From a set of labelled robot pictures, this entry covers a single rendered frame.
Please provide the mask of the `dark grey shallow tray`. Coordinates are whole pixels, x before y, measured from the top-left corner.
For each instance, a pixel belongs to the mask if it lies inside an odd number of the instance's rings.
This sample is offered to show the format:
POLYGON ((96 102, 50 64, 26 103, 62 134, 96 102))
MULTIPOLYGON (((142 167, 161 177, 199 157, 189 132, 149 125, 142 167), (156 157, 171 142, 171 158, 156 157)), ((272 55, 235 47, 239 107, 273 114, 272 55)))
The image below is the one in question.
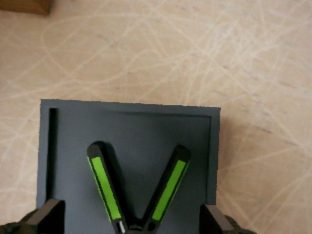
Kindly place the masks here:
POLYGON ((201 204, 216 205, 220 113, 221 107, 40 98, 35 209, 65 200, 64 234, 115 234, 88 146, 104 143, 130 220, 142 220, 174 148, 183 145, 190 163, 156 234, 199 234, 201 204))

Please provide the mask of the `tan wood-grain board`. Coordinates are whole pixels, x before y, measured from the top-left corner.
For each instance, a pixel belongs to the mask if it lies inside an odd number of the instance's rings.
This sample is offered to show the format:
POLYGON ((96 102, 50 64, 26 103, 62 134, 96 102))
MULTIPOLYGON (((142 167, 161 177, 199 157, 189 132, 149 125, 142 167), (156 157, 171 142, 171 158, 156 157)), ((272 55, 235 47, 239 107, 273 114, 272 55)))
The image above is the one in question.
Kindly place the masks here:
POLYGON ((0 10, 50 15, 51 0, 0 0, 0 10))

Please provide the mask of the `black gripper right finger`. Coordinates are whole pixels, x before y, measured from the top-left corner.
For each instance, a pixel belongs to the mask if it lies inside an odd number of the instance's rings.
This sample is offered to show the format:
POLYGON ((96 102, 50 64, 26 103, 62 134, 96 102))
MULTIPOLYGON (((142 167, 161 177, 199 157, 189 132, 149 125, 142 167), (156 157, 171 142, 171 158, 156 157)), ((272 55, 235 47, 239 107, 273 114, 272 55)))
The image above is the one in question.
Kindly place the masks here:
POLYGON ((248 229, 240 229, 231 217, 223 215, 216 205, 200 206, 199 234, 258 234, 248 229))

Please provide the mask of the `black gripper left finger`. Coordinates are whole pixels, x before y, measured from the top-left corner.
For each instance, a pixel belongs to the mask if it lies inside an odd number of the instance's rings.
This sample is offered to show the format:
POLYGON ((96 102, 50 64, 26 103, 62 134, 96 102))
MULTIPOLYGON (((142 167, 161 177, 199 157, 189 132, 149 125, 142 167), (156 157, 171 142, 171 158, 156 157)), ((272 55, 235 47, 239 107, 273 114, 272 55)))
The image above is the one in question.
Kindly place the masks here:
POLYGON ((65 200, 50 199, 18 222, 0 225, 0 234, 64 234, 64 227, 65 200))

